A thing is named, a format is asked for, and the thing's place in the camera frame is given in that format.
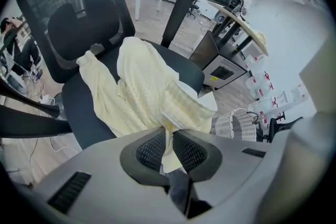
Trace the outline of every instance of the chair seat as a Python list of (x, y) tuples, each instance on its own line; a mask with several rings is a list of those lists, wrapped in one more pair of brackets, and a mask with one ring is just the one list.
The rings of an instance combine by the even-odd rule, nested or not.
[[(197, 93), (200, 92), (204, 74), (198, 66), (172, 50), (146, 41), (154, 46), (168, 66), (180, 74), (180, 81)], [(117, 74), (118, 55), (119, 48), (116, 48), (99, 59), (110, 70), (116, 81), (120, 79)], [(62, 99), (68, 122), (82, 149), (116, 137), (107, 125), (97, 118), (93, 110), (90, 89), (82, 80), (80, 73), (64, 84)]]

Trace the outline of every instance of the desk leg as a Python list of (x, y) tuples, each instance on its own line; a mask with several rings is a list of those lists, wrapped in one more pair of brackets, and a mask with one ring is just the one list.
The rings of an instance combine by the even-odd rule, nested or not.
[(242, 49), (244, 49), (251, 41), (252, 41), (252, 37), (247, 36), (247, 38), (245, 38), (244, 41), (240, 43), (240, 45), (237, 47), (235, 54), (242, 51)]
[(135, 20), (139, 20), (140, 0), (135, 0)]
[(235, 34), (235, 32), (240, 29), (239, 23), (234, 23), (225, 36), (220, 40), (218, 44), (218, 49), (222, 48)]
[(159, 2), (158, 2), (158, 4), (157, 4), (157, 8), (156, 8), (156, 10), (159, 12), (160, 11), (160, 9), (161, 9), (161, 2), (162, 2), (162, 0), (159, 0)]
[(215, 31), (213, 32), (215, 36), (219, 36), (221, 32), (230, 24), (231, 18), (227, 16), (225, 20), (222, 22), (221, 25), (217, 29), (214, 29)]

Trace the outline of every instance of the black chair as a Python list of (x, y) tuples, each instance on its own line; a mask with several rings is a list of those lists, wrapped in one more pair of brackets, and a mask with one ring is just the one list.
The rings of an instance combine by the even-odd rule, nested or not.
[(195, 10), (200, 8), (200, 7), (198, 7), (198, 6), (196, 5), (197, 2), (199, 2), (199, 0), (195, 0), (195, 1), (193, 2), (193, 4), (191, 5), (191, 7), (190, 7), (189, 10), (188, 10), (187, 17), (188, 17), (189, 15), (191, 15), (191, 16), (194, 16), (194, 19), (196, 18), (195, 14), (194, 14), (194, 13), (195, 13)]
[(289, 123), (277, 123), (278, 120), (280, 119), (286, 119), (285, 113), (282, 112), (282, 116), (279, 116), (277, 118), (272, 118), (269, 121), (269, 132), (268, 135), (265, 136), (265, 138), (267, 139), (267, 142), (272, 143), (274, 136), (276, 135), (276, 133), (280, 132), (280, 131), (284, 131), (284, 130), (289, 130), (292, 128), (292, 126), (294, 125), (294, 123), (296, 123), (297, 121), (303, 119), (303, 117), (299, 117), (296, 120), (289, 122)]
[[(194, 1), (176, 1), (161, 45), (147, 41), (167, 65), (180, 74), (180, 80), (199, 93), (204, 80), (202, 71), (188, 59), (168, 49)], [(209, 1), (229, 4), (229, 0)], [(12, 117), (12, 123), (21, 120), (25, 124), (17, 126), (15, 130), (9, 124), (4, 124), (0, 127), (1, 136), (28, 138), (73, 132), (83, 149), (115, 138), (111, 130), (96, 117), (91, 92), (81, 78), (76, 59), (92, 45), (100, 44), (102, 51), (96, 53), (96, 57), (108, 67), (115, 80), (119, 80), (116, 67), (119, 47), (125, 37), (135, 34), (125, 0), (72, 0), (71, 3), (70, 0), (17, 0), (17, 3), (32, 30), (51, 77), (58, 83), (64, 83), (61, 95), (68, 122), (19, 111), (8, 112), (7, 108), (2, 107), (1, 116)], [(1, 85), (0, 94), (27, 103), (54, 118), (58, 117), (59, 107), (36, 103), (13, 93), (5, 83), (1, 82)]]

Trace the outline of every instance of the white basket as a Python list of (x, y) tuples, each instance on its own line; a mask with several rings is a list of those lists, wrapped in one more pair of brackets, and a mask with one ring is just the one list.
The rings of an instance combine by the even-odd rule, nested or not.
[(231, 113), (213, 118), (211, 134), (237, 140), (257, 141), (253, 117), (246, 109), (235, 109)]

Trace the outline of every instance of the yellow towel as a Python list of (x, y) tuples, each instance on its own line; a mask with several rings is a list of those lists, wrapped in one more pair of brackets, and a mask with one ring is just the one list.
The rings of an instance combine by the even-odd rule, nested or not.
[(77, 64), (92, 93), (97, 117), (117, 137), (165, 127), (165, 173), (182, 166), (173, 152), (173, 132), (194, 129), (208, 133), (211, 129), (211, 118), (217, 111), (212, 92), (198, 99), (148, 42), (135, 37), (124, 39), (117, 61), (118, 84), (90, 51), (78, 58)]

